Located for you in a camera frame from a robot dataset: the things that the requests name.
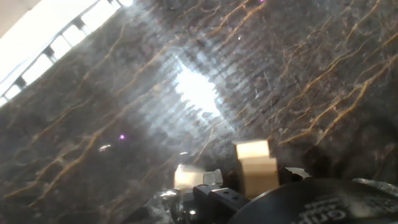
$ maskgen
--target marble wall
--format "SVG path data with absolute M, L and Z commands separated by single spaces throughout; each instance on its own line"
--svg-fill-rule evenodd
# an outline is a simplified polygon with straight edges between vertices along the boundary
M 398 184 L 397 7 L 134 1 L 0 109 L 0 223 L 119 223 L 252 139 L 281 173 Z

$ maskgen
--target black plastic part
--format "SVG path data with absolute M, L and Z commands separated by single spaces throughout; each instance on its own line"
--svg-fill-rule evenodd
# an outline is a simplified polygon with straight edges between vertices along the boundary
M 201 223 L 225 223 L 249 202 L 234 190 L 201 184 L 193 188 Z
M 227 209 L 231 213 L 236 213 L 250 202 L 246 197 L 229 188 L 212 190 L 209 193 L 209 198 L 213 203 Z
M 228 224 L 397 223 L 398 198 L 350 180 L 306 179 L 252 200 Z

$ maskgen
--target wooden block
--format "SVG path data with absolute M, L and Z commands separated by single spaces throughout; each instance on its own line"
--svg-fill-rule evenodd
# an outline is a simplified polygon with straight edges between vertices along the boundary
M 242 166 L 243 188 L 247 198 L 279 186 L 276 159 L 269 157 L 268 141 L 245 142 L 236 145 L 236 153 Z

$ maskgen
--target dark marble surface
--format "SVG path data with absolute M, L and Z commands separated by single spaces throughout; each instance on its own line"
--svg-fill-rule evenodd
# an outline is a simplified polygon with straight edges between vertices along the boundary
M 395 0 L 135 1 L 0 109 L 0 223 L 118 223 L 180 163 L 398 184 Z

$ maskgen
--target beige block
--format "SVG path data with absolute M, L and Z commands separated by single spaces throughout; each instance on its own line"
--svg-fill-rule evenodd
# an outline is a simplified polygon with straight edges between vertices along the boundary
M 179 165 L 174 173 L 174 188 L 184 190 L 203 184 L 205 170 L 194 166 Z
M 236 145 L 242 165 L 244 194 L 253 199 L 279 186 L 276 159 L 269 157 L 268 141 L 245 142 Z

